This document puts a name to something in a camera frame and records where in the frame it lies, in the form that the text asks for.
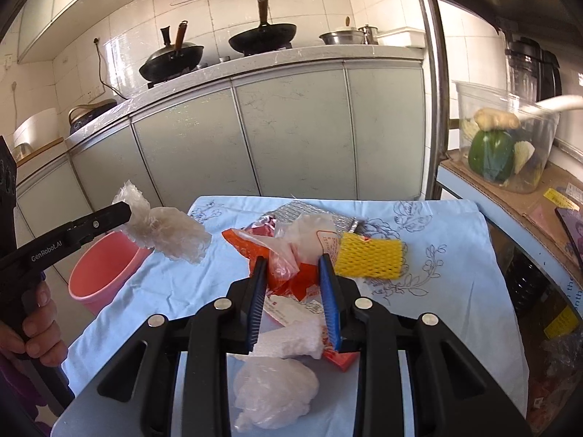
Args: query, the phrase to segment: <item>light blue tablecloth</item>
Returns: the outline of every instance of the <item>light blue tablecloth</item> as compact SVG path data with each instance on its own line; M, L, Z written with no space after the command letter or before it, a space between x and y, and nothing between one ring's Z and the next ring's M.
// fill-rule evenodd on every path
M71 345L63 369L73 391L79 393L151 314L164 314L169 319L192 315L224 296L232 281L247 277L247 259L220 233L245 227L288 201L226 196L197 199L189 215L204 223L213 235L205 259L191 265L168 260L158 252L150 255ZM363 220L362 231L369 236L399 238L406 243L407 266L401 279L357 280L361 292L395 314L413 318L424 312L437 314L525 414L528 367L521 336L486 222L473 202L307 202ZM341 373L324 360L302 361L318 375L320 392L309 414L293 426L269 431L269 435L352 436L357 365ZM229 360L230 381L240 366L240 362ZM236 415L231 409L231 422ZM257 429L253 435L267 432Z

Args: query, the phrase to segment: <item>human hand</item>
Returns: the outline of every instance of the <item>human hand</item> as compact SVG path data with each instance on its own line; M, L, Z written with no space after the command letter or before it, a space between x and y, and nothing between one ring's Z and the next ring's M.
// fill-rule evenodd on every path
M8 358L12 353L28 353L32 358L39 358L45 366L59 366L65 361L68 350L60 339L60 328L55 322L56 304L44 281L37 287L36 300L39 308L22 323L30 340L25 344L14 330L0 322L0 352Z

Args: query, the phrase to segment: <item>green bell pepper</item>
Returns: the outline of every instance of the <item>green bell pepper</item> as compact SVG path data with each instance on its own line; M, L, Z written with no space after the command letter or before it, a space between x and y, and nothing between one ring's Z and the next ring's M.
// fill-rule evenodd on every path
M514 167L514 139L506 131L478 131L467 161L486 181L505 182Z

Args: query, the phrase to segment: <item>wok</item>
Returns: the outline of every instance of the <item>wok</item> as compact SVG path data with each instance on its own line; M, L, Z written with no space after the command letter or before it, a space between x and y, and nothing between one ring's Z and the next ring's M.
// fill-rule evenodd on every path
M259 26L242 32L228 40L230 46L246 56L275 51L290 42L296 35L295 24L267 22L268 0L257 0L259 7Z
M196 68L202 58L204 46L184 42L187 25L188 21L180 23L174 44L170 42L170 26L160 30L164 39L164 47L154 52L140 67L140 74L143 78L150 82L159 83Z

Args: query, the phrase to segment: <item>yellow label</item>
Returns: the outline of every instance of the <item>yellow label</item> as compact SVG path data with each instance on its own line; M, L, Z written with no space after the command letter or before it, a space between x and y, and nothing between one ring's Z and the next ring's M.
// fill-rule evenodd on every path
M560 337L571 333L579 325L579 319L569 306L565 307L559 315L544 329L547 338Z
M549 189L547 192L544 193L544 196L548 198L553 204L557 207L561 208L570 208L571 210L579 210L579 205L575 202L570 201L560 192L557 192L554 189Z

